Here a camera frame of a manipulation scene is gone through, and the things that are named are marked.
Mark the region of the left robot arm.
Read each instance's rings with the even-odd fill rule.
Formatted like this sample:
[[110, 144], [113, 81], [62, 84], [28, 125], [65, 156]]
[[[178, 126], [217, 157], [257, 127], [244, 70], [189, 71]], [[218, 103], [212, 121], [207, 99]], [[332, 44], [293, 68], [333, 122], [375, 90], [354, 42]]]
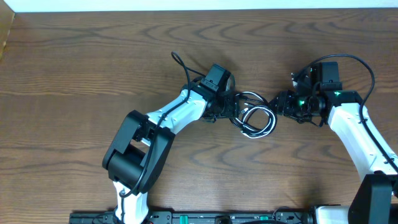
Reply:
[[184, 127], [201, 118], [215, 122], [238, 115], [234, 88], [233, 74], [214, 64], [207, 75], [188, 81], [163, 108], [147, 114], [133, 110], [126, 115], [102, 161], [117, 193], [117, 223], [146, 219], [147, 193]]

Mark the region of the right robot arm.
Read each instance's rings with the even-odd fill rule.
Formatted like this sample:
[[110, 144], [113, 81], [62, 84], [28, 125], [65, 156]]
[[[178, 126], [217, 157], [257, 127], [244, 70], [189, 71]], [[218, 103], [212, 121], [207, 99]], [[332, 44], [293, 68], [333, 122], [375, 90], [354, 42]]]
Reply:
[[397, 154], [373, 122], [364, 100], [344, 90], [336, 62], [317, 62], [292, 76], [294, 90], [280, 92], [271, 102], [278, 115], [298, 123], [316, 116], [342, 141], [361, 179], [349, 206], [319, 205], [304, 223], [397, 223]]

